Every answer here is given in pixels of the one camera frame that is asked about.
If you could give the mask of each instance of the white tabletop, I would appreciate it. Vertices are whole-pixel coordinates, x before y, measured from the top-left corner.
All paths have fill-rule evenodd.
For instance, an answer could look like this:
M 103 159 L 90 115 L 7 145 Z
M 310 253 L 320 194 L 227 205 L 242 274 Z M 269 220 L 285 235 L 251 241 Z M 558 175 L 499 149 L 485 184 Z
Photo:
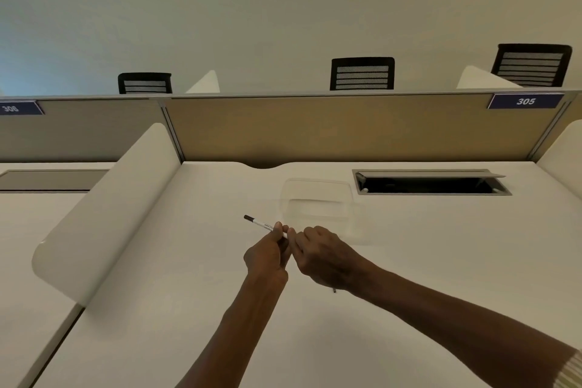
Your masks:
M 10 163 L 9 169 L 108 168 L 112 163 Z M 75 317 L 75 303 L 37 278 L 34 249 L 83 193 L 0 193 L 0 380 L 28 386 Z
M 482 169 L 512 196 L 362 196 L 384 268 L 582 346 L 582 202 L 534 163 L 185 163 L 37 387 L 174 386 L 214 333 L 292 177 L 352 184 L 352 169 Z M 435 342 L 294 261 L 244 387 L 485 387 Z

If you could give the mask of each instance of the blue sign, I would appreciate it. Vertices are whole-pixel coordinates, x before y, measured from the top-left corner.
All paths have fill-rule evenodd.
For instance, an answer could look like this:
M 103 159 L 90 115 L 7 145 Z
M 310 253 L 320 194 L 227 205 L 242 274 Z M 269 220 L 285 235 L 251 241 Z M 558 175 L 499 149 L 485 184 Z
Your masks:
M 487 109 L 553 109 L 562 97 L 560 92 L 493 94 Z
M 2 102 L 0 101 L 0 115 L 44 115 L 35 101 Z

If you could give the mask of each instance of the marker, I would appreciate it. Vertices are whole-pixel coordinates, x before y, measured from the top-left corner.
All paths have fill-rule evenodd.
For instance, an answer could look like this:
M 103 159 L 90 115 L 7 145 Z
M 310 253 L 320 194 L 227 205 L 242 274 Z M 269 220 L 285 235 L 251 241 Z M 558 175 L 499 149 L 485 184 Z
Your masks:
M 246 219 L 247 221 L 251 221 L 252 223 L 257 224 L 258 226 L 261 226 L 270 231 L 273 231 L 275 229 L 272 225 L 257 221 L 255 218 L 249 215 L 244 215 L 244 219 Z M 283 238 L 287 239 L 287 233 L 283 232 Z

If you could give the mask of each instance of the chair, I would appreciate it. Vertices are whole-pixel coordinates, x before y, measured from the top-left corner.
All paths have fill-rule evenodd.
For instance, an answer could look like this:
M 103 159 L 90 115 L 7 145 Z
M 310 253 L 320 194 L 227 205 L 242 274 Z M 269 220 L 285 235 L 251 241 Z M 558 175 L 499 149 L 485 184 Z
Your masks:
M 492 74 L 520 86 L 562 86 L 572 55 L 571 46 L 504 43 L 498 47 Z
M 329 90 L 394 89 L 392 57 L 351 57 L 331 61 Z
M 172 83 L 167 72 L 124 72 L 117 76 L 120 94 L 172 93 Z

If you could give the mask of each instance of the striped sleeve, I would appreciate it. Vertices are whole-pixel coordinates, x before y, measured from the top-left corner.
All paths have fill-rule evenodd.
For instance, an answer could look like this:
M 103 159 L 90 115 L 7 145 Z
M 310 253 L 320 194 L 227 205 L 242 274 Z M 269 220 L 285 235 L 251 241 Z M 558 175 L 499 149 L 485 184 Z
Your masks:
M 557 375 L 554 388 L 582 388 L 582 350 L 577 351 Z

